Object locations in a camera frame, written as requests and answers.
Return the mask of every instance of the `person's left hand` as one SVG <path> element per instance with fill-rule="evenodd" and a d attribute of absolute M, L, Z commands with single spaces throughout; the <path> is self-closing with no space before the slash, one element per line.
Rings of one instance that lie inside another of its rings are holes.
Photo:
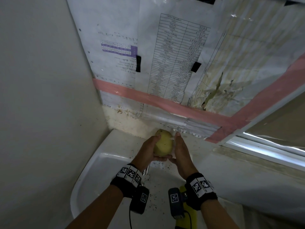
<path fill-rule="evenodd" d="M 132 160 L 131 164 L 135 165 L 140 172 L 143 172 L 144 169 L 152 161 L 161 161 L 165 162 L 168 158 L 172 158 L 172 155 L 166 155 L 164 157 L 157 157 L 153 154 L 153 148 L 155 144 L 160 140 L 161 135 L 159 136 L 152 136 L 147 141 L 145 141 L 139 150 L 138 154 Z"/>

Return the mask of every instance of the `person's right hand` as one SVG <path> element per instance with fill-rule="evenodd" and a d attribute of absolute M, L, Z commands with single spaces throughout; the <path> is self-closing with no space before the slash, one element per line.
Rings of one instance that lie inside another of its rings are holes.
<path fill-rule="evenodd" d="M 169 160 L 177 166 L 180 176 L 187 179 L 188 176 L 198 172 L 198 170 L 194 166 L 189 150 L 179 132 L 175 135 L 175 142 L 176 158 L 170 158 Z"/>

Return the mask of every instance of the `pink tape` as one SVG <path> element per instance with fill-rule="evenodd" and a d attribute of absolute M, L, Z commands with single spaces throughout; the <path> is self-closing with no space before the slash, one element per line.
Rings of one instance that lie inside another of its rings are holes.
<path fill-rule="evenodd" d="M 292 64 L 280 78 L 257 94 L 232 117 L 190 108 L 158 96 L 98 79 L 93 79 L 93 83 L 98 90 L 103 92 L 149 104 L 170 113 L 217 125 L 221 128 L 206 140 L 218 143 L 232 134 L 236 129 L 246 126 L 255 117 L 305 84 L 305 54 Z"/>

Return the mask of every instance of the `hand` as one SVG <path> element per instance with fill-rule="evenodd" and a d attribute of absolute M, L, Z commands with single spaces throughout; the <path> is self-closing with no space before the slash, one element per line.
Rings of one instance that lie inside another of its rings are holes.
<path fill-rule="evenodd" d="M 187 179 L 188 176 L 197 173 L 198 170 L 194 166 L 189 150 L 179 132 L 175 135 L 175 142 L 176 159 L 170 158 L 169 160 L 177 166 L 180 176 L 183 179 Z"/>
<path fill-rule="evenodd" d="M 135 165 L 140 172 L 143 172 L 144 169 L 146 169 L 152 161 L 165 162 L 168 158 L 173 157 L 172 155 L 166 155 L 164 157 L 154 156 L 153 148 L 155 144 L 160 140 L 160 138 L 161 135 L 150 137 L 147 141 L 143 143 L 138 154 L 132 160 L 131 164 Z"/>

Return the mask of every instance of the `yellow potato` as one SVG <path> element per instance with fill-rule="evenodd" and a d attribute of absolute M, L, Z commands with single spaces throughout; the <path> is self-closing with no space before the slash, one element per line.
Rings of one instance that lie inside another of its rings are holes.
<path fill-rule="evenodd" d="M 156 143 L 153 151 L 156 156 L 165 156 L 170 154 L 173 149 L 173 140 L 170 138 L 173 137 L 169 131 L 159 129 L 155 136 L 161 135 L 161 139 Z"/>

